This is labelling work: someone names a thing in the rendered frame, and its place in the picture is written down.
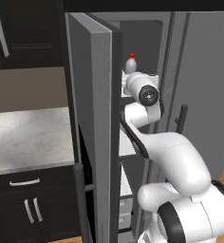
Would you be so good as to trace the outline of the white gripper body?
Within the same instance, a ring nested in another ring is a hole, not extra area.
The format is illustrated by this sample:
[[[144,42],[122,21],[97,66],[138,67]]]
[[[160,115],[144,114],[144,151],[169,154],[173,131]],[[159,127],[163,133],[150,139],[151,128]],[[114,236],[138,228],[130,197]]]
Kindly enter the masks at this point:
[[[124,71],[122,71],[121,76],[121,93],[123,96],[131,96],[130,92],[127,89],[127,79],[129,74],[126,74]]]

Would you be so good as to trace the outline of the grey freezer door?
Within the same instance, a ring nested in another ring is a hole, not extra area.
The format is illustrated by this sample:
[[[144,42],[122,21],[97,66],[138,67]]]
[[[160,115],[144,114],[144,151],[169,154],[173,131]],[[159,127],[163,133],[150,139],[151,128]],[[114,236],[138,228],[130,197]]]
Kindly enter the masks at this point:
[[[122,32],[92,13],[65,15],[76,122],[92,169],[96,243],[118,243]]]

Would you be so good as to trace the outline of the white freezer shelf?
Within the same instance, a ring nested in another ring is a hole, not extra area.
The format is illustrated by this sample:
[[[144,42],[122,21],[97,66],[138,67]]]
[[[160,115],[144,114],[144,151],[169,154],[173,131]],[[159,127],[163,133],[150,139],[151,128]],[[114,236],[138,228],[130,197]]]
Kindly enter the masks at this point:
[[[122,156],[130,156],[135,155],[136,151],[128,137],[121,130],[120,131],[120,146],[119,146],[119,155]]]

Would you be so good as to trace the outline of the grey fridge door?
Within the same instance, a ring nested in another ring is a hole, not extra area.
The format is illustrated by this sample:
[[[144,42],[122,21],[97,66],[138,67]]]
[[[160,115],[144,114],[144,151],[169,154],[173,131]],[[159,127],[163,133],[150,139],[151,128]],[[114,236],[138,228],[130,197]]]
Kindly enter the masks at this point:
[[[161,74],[165,114],[155,130],[176,130],[186,104],[183,135],[219,179],[224,170],[224,12],[176,12],[170,24]]]

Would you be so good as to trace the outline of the black base cupboard door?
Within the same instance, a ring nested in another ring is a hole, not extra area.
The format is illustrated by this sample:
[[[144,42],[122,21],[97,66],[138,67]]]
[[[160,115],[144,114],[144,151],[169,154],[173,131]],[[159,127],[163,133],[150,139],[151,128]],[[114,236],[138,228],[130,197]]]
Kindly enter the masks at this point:
[[[24,201],[28,195],[0,197],[0,234],[5,243],[40,243],[35,222],[30,224]]]
[[[32,202],[38,198],[43,218],[39,222],[45,242],[80,236],[80,219],[75,193],[70,189],[32,194]]]

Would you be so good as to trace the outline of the clear water bottle red cap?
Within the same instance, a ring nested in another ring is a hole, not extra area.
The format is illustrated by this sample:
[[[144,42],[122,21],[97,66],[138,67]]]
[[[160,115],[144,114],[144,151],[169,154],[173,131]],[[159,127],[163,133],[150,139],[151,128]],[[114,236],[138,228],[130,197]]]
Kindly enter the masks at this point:
[[[126,74],[131,74],[137,70],[137,62],[135,60],[135,54],[130,53],[129,54],[129,59],[126,61],[125,64],[125,73]]]

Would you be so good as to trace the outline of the grey fridge body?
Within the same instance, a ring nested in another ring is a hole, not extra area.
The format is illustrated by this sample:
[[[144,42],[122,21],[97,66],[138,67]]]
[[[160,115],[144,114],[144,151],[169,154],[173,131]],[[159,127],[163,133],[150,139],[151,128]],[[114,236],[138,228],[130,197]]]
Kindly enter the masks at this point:
[[[170,51],[175,15],[171,12],[103,12],[101,18],[110,27],[112,43],[112,80],[109,93],[109,161],[108,176],[103,180],[107,186],[106,202],[108,212],[106,224],[101,227],[98,243],[118,243],[119,234],[119,189],[120,176],[128,173],[135,190],[144,182],[160,175],[159,167],[151,160],[138,155],[119,154],[120,110],[132,98],[121,96],[119,73],[125,66],[131,52],[136,54],[138,69],[159,75],[159,83],[164,84],[166,57]]]

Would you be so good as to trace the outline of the black drawer front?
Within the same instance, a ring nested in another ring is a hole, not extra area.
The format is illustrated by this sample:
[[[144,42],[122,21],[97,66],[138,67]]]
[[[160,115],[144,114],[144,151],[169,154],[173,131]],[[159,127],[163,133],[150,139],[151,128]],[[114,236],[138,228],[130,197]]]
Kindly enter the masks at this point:
[[[21,187],[11,187],[9,182],[21,182],[39,178],[38,184]],[[12,192],[25,192],[29,190],[41,190],[53,187],[72,187],[74,183],[73,166],[53,167],[40,170],[18,172],[0,175],[0,195]]]

